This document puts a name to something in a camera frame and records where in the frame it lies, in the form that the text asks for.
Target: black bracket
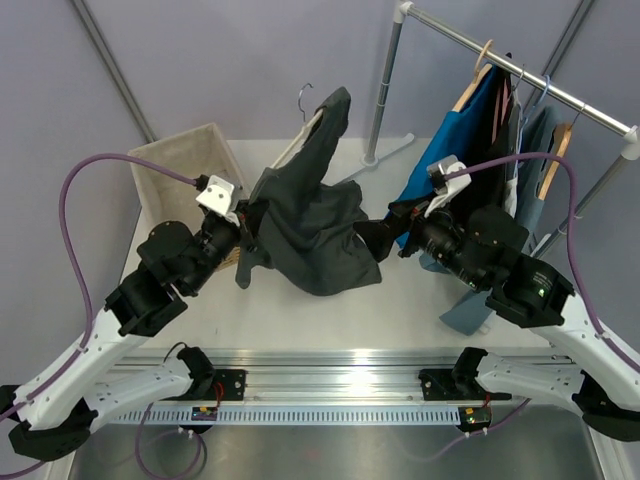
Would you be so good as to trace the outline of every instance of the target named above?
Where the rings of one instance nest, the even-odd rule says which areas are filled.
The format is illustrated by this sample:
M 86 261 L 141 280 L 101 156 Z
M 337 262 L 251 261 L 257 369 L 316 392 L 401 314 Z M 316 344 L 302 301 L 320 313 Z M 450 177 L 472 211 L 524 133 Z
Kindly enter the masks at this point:
M 216 370 L 213 383 L 219 383 L 224 389 L 222 395 L 223 402 L 242 402 L 244 400 L 244 389 L 247 385 L 247 371 L 238 369 L 221 368 Z M 213 389 L 205 395 L 203 400 L 216 400 Z
M 218 368 L 216 369 L 215 376 L 213 377 L 211 387 L 202 395 L 198 396 L 197 399 L 187 398 L 183 395 L 180 397 L 168 398 L 167 400 L 174 400 L 178 402 L 193 402 L 194 400 L 196 402 L 198 400 L 204 400 L 207 402 L 217 401 L 216 390 L 214 388 L 216 383 L 222 385 L 224 391 L 222 395 L 222 402 L 242 402 L 244 400 L 244 389 L 247 384 L 247 371 L 241 369 Z
M 453 379 L 452 368 L 425 368 L 420 370 L 418 378 L 422 388 L 422 398 L 427 402 L 442 402 L 449 400 L 511 400 L 508 393 L 489 393 L 485 391 L 463 392 Z

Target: gray cloth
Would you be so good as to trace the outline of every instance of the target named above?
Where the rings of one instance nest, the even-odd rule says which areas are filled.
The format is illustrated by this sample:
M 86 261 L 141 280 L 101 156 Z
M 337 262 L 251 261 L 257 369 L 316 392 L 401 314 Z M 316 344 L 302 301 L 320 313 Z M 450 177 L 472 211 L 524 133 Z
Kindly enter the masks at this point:
M 320 183 L 348 125 L 351 96 L 341 87 L 320 109 L 302 149 L 285 166 L 265 169 L 250 203 L 268 200 L 256 241 L 241 245 L 236 283 L 247 288 L 255 265 L 275 268 L 313 295 L 380 283 L 382 276 L 353 223 L 366 221 L 362 191 L 351 181 Z
M 553 131 L 562 121 L 558 109 L 546 106 L 540 114 L 525 128 L 522 139 L 523 152 L 551 152 L 553 150 Z M 544 158 L 523 162 L 518 172 L 518 208 L 516 221 L 529 230 L 529 239 L 522 249 L 531 253 L 535 248 L 534 230 L 542 214 L 544 201 L 538 198 L 540 185 L 544 180 L 551 162 Z
M 521 151 L 550 152 L 553 149 L 553 131 L 560 121 L 555 107 L 545 107 L 524 129 Z M 531 253 L 535 247 L 533 231 L 544 207 L 544 201 L 538 198 L 538 192 L 549 165 L 545 159 L 536 159 L 522 162 L 518 169 L 518 208 L 515 220 L 530 232 L 522 249 L 525 253 Z M 468 292 L 451 310 L 442 314 L 440 319 L 460 333 L 473 335 L 491 314 L 491 309 L 485 306 L 488 296 L 489 292 Z

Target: white table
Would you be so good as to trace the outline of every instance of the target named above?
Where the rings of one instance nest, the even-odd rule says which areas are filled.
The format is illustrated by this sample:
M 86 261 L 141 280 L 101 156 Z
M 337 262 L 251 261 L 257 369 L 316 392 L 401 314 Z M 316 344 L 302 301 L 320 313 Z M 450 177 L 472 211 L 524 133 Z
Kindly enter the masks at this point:
M 334 161 L 359 150 L 356 142 L 360 141 L 343 141 Z M 229 143 L 253 184 L 288 141 Z M 387 203 L 404 187 L 426 144 L 418 140 L 377 170 L 358 177 L 364 194 L 363 209 L 371 218 L 384 215 Z M 143 213 L 125 274 L 137 265 L 135 248 L 149 230 Z M 259 267 L 253 270 L 249 289 L 242 290 L 234 282 L 235 267 L 227 268 L 216 273 L 197 298 L 186 299 L 188 310 L 139 353 L 168 349 L 178 341 L 206 349 L 257 352 L 411 350 L 457 355 L 465 346 L 519 355 L 552 351 L 545 340 L 495 316 L 486 323 L 490 327 L 486 334 L 467 337 L 450 329 L 438 317 L 452 307 L 466 287 L 451 275 L 423 270 L 418 255 L 400 259 L 396 252 L 380 265 L 382 284 L 333 297 L 309 295 L 279 272 Z

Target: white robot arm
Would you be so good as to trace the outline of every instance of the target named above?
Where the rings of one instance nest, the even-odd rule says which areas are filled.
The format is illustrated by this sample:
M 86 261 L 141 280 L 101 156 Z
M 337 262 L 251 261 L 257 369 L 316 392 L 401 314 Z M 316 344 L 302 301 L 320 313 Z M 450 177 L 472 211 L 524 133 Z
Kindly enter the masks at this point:
M 548 402 L 607 436 L 640 440 L 640 374 L 607 341 L 636 364 L 640 354 L 606 326 L 598 333 L 573 285 L 521 253 L 528 232 L 501 208 L 476 210 L 464 226 L 456 222 L 447 204 L 471 178 L 445 175 L 464 168 L 455 157 L 430 166 L 432 194 L 392 203 L 384 220 L 356 224 L 356 231 L 378 261 L 408 233 L 401 257 L 423 250 L 473 290 L 490 291 L 487 307 L 547 339 L 580 368 L 532 366 L 466 348 L 452 372 L 456 387 L 469 398 L 502 392 Z
M 162 365 L 109 384 L 97 384 L 118 360 L 155 336 L 187 308 L 222 260 L 238 245 L 251 206 L 235 187 L 216 176 L 201 177 L 196 200 L 204 211 L 195 235 L 180 222 L 156 226 L 137 249 L 142 261 L 106 298 L 89 342 L 74 342 L 45 371 L 22 386 L 0 387 L 0 414 L 24 404 L 10 418 L 16 453 L 53 461 L 80 447 L 113 418 L 169 397 L 199 399 L 211 389 L 215 369 L 197 347 L 185 347 Z M 41 395 L 28 395 L 76 352 L 78 359 Z

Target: gray wall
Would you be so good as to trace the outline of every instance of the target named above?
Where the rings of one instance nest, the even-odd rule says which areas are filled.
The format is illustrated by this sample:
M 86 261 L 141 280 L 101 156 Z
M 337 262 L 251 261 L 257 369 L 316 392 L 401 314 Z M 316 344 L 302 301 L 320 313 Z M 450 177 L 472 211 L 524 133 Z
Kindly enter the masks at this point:
M 555 80 L 628 125 L 640 124 L 640 3 L 600 1 Z M 567 118 L 573 115 L 567 112 Z M 579 119 L 568 151 L 583 194 L 620 153 L 622 140 L 587 119 Z M 542 227 L 548 231 L 566 216 L 567 181 L 554 181 Z M 624 174 L 578 222 L 576 249 L 585 283 L 600 318 L 640 349 L 638 278 L 640 256 L 640 164 Z M 569 274 L 565 242 L 548 260 Z M 640 446 L 629 447 L 640 476 Z
M 82 331 L 82 301 L 58 227 L 69 169 L 142 143 L 63 0 L 4 0 L 0 15 L 0 384 L 35 375 Z M 68 198 L 94 303 L 118 280 L 138 206 L 128 167 L 92 166 Z M 0 474 L 33 464 L 0 426 Z
M 229 139 L 291 138 L 305 93 L 353 95 L 347 137 L 372 116 L 395 0 L 89 0 L 160 136 L 211 121 Z M 576 0 L 417 1 L 541 69 Z M 405 24 L 382 136 L 431 136 L 468 85 L 474 54 L 416 20 Z

